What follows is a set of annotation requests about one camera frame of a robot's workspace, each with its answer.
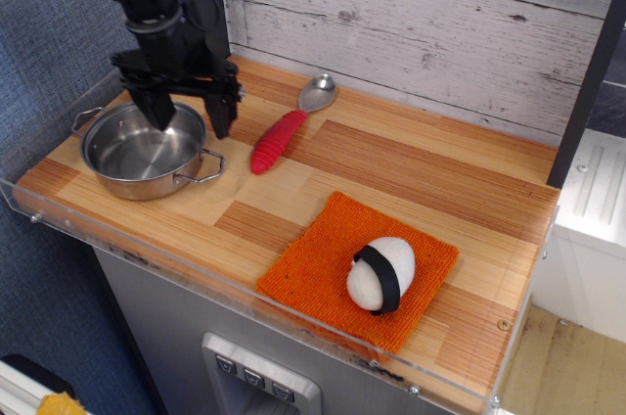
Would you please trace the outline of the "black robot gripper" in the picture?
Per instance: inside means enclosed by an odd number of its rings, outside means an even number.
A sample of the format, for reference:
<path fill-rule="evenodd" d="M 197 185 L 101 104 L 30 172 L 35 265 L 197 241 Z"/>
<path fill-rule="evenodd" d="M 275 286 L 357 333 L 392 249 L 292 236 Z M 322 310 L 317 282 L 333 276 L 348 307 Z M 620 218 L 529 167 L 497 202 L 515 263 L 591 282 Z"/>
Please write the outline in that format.
<path fill-rule="evenodd" d="M 146 120 L 164 131 L 176 112 L 170 93 L 202 97 L 216 138 L 227 138 L 245 94 L 237 66 L 210 50 L 205 33 L 186 19 L 129 29 L 139 47 L 113 54 L 112 63 Z"/>

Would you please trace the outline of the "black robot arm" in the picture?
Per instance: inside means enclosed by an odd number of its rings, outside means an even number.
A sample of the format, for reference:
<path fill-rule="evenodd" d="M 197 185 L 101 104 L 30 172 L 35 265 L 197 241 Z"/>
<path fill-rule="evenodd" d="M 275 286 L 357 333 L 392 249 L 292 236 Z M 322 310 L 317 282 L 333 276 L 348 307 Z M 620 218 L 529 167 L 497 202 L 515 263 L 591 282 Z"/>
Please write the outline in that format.
<path fill-rule="evenodd" d="M 228 137 L 243 87 L 227 59 L 222 1 L 114 1 L 138 46 L 112 54 L 111 61 L 146 120 L 164 130 L 174 116 L 172 96 L 197 97 L 216 137 Z"/>

